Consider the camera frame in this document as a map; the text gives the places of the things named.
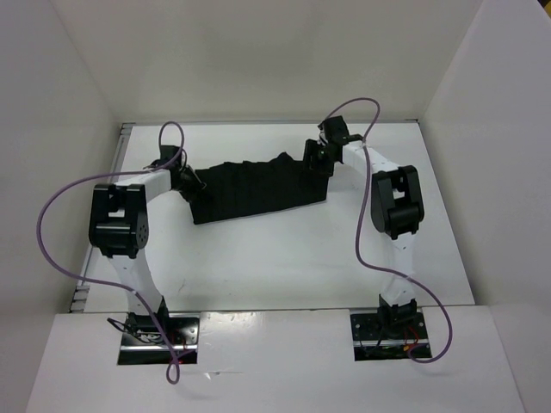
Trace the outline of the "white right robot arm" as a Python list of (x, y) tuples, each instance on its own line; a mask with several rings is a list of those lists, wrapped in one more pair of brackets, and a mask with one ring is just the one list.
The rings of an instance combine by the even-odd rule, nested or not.
[[(412, 165), (399, 165), (367, 146), (362, 135), (350, 133), (341, 116), (323, 120), (318, 129), (319, 138), (309, 139), (305, 145), (306, 167), (330, 177), (334, 164), (342, 163), (365, 178), (356, 225), (356, 258), (366, 268), (391, 275), (380, 290), (377, 327), (387, 338), (398, 337), (406, 330), (407, 319), (417, 311), (412, 258), (415, 236), (424, 220), (418, 170)], [(391, 252), (389, 268), (362, 258), (360, 242), (367, 215)]]

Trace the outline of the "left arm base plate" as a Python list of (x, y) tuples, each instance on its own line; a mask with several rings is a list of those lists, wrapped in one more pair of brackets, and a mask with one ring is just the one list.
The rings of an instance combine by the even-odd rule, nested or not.
[[(109, 322), (121, 333), (117, 364), (120, 366), (164, 365), (170, 351), (149, 318), (128, 314), (124, 322)], [(162, 322), (180, 365), (194, 365), (198, 358), (200, 315), (170, 313)]]

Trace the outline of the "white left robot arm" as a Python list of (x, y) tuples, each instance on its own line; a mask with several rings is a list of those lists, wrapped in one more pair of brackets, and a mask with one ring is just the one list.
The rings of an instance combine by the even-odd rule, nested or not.
[(162, 145), (159, 159), (145, 174), (94, 187), (90, 243), (108, 258), (121, 284), (129, 287), (126, 291), (129, 323), (151, 343), (165, 342), (172, 324), (145, 256), (150, 236), (147, 204), (170, 191), (191, 202), (205, 187), (186, 164), (183, 149), (175, 145)]

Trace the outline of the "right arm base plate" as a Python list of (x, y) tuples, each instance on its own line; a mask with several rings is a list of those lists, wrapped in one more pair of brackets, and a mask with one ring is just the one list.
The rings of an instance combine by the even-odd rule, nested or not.
[(397, 327), (384, 327), (376, 310), (353, 311), (350, 329), (355, 361), (396, 361), (432, 357), (424, 315)]

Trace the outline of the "black pleated skirt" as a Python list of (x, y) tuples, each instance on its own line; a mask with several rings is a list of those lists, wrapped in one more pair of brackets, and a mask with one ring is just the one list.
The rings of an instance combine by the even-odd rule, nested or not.
[(196, 170), (207, 187), (189, 202), (196, 225), (304, 207), (326, 200), (329, 178), (286, 152), (268, 162), (225, 162)]

